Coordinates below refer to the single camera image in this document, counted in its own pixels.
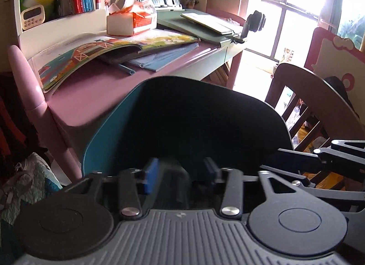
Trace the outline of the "pink study desk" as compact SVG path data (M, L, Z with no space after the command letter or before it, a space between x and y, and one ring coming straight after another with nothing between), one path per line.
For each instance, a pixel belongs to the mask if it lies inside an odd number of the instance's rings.
M127 75L93 60L72 73L55 92L45 93L29 59L63 40L104 27L103 10L68 16L25 31L18 36L18 44L8 48L10 67L27 116L71 181L82 176L80 163L85 147L106 115L130 90L155 74L139 69L134 75Z

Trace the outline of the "dark wooden chair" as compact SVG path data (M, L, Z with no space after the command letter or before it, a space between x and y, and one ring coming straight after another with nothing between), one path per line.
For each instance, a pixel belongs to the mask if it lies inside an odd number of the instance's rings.
M305 151L322 130L326 131L324 146L329 146L334 139L364 139L364 125L353 109L328 82L313 72L289 63L279 64L265 102L272 107L276 107L285 87L291 89L295 96L282 114L284 120L288 120L298 101L302 100L307 105L303 114L290 129L289 135L293 137L297 134L302 124L310 116L314 116L318 120L310 132L295 147L296 151Z

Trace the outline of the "green book stand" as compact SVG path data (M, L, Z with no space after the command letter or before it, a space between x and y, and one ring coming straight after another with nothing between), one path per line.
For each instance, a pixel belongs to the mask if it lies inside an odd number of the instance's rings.
M151 1L157 12L158 26L198 37L220 47L232 42L245 42L246 35L242 34L241 26L199 10L184 9L180 0Z

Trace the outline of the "blue folder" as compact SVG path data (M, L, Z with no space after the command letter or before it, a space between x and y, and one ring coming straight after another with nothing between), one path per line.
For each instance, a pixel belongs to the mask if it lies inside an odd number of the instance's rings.
M170 49L156 54L146 55L140 58L132 59L123 63L129 68L141 68L144 70L158 72L168 64L174 62L178 58L188 54L199 47L199 43L182 45L175 49Z

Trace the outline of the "pink white board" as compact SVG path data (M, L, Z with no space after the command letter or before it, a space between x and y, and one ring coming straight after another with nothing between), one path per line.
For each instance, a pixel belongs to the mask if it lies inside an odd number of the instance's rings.
M321 78L336 76L352 104L364 104L364 54L351 39L317 27L313 31L304 67Z

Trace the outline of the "red black backpack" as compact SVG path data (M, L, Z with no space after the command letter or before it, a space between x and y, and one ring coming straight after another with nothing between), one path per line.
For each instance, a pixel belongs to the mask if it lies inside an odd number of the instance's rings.
M1 183L15 173L17 163L37 153L47 164L47 149L29 121L12 73L1 73Z

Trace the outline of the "white digital timer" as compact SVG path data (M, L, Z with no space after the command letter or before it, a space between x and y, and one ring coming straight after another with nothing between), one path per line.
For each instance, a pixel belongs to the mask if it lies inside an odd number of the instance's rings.
M35 5L27 8L20 15L22 30L34 28L44 23L45 21L45 10L43 5Z

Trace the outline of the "colourful open picture book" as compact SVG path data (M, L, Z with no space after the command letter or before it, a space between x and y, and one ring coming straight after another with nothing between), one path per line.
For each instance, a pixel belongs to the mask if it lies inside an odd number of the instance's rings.
M93 59L114 65L161 50L195 44L199 38L188 34L153 29L131 37L85 33L59 42L29 59L44 93L52 91L72 73Z

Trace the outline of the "orange white tissue pack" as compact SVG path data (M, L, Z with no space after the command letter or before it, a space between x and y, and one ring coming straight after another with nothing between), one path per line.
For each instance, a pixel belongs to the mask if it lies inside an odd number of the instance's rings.
M134 36L157 27L157 12L152 0L124 0L108 7L106 32L110 36Z

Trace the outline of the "black desk clamp knob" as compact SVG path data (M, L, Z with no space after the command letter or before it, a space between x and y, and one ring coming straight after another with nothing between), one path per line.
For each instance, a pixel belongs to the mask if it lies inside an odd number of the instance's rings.
M243 44L246 41L249 32L256 33L257 31L262 31L265 22L265 14L256 10L253 14L250 14L244 24L240 26L237 36L233 38L233 42Z

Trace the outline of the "teal zigzag quilt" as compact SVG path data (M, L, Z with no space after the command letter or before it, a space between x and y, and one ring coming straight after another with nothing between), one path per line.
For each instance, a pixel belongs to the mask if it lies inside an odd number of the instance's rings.
M21 207L47 198L63 187L53 171L37 153L15 167L16 174L1 187L1 219L13 224Z

